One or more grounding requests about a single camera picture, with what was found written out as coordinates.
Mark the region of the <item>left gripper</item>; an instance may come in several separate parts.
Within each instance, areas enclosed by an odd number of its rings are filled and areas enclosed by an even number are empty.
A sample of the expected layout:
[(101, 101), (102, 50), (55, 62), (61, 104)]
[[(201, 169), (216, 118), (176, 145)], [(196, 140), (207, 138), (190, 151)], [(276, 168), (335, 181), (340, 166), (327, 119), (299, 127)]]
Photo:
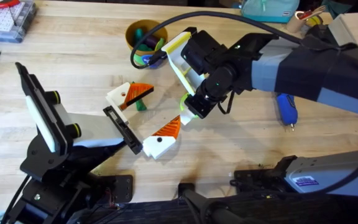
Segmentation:
[[(125, 110), (153, 91), (153, 85), (126, 82), (108, 92), (106, 99)], [(158, 159), (176, 143), (181, 126), (178, 115), (141, 143), (113, 106), (106, 107), (102, 116), (67, 113), (62, 105), (28, 109), (37, 135), (20, 169), (39, 182), (79, 179), (124, 146), (134, 154), (143, 149), (148, 157)]]

